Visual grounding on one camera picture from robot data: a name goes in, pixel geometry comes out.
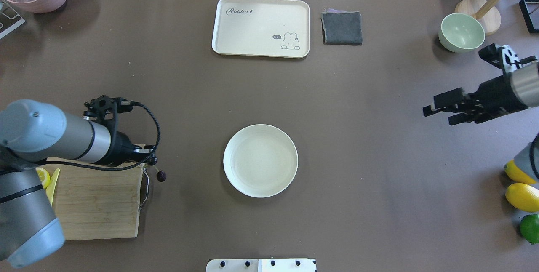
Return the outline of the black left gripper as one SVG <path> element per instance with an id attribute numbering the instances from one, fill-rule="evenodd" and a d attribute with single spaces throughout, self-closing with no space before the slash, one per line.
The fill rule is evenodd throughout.
<path id="1" fill-rule="evenodd" d="M 91 99 L 84 105 L 87 110 L 83 116 L 92 126 L 93 132 L 91 143 L 83 154 L 84 162 L 105 167 L 118 167 L 128 162 L 156 165 L 158 158 L 154 157 L 153 145 L 135 145 L 126 134 L 118 130 L 118 114 L 131 112 L 134 107 L 142 107 L 153 118 L 154 115 L 145 105 L 106 95 Z"/>

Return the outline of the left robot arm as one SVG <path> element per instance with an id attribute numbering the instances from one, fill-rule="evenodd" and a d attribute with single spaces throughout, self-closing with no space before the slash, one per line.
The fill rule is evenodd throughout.
<path id="1" fill-rule="evenodd" d="M 156 164 L 160 125 L 146 105 L 102 95 L 85 107 L 79 117 L 52 104 L 20 99 L 1 111 L 1 260 L 14 268 L 34 264 L 65 243 L 38 167 L 123 171 Z M 157 130 L 154 145 L 135 145 L 118 130 L 118 115 L 135 107 L 152 118 Z"/>

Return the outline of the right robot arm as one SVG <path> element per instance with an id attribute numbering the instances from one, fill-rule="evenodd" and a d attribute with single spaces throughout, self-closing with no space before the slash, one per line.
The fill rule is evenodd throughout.
<path id="1" fill-rule="evenodd" d="M 489 44 L 479 50 L 480 59 L 501 70 L 501 75 L 482 82 L 476 91 L 463 88 L 440 93 L 423 107 L 423 116 L 451 113 L 450 125 L 481 124 L 505 115 L 538 109 L 538 57 L 520 58 L 509 45 Z"/>

